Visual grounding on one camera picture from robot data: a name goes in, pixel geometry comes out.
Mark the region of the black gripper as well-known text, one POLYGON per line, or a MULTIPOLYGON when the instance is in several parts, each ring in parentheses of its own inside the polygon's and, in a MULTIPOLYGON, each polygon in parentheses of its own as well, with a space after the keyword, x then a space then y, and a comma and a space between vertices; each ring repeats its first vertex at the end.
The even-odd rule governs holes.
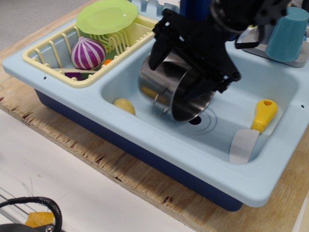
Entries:
POLYGON ((230 59, 225 42, 230 34, 213 16, 194 21, 165 9, 155 25, 155 43, 149 57, 152 71, 174 51, 195 70, 188 70, 181 79, 181 98, 192 101, 200 97, 211 99, 216 91, 227 90, 231 82, 240 80, 240 73, 230 59))

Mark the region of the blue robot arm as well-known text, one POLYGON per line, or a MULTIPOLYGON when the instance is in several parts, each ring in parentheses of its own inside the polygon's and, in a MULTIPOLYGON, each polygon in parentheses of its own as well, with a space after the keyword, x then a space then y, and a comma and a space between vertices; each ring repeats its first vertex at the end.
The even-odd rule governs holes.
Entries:
POLYGON ((181 3, 180 12, 164 9, 155 25, 149 67, 155 70, 174 51, 196 72, 197 80, 187 84, 182 97, 195 99, 210 91, 224 92, 241 76, 225 49, 230 39, 237 40, 248 26, 260 29, 275 25, 287 15, 286 0, 208 0, 181 3))

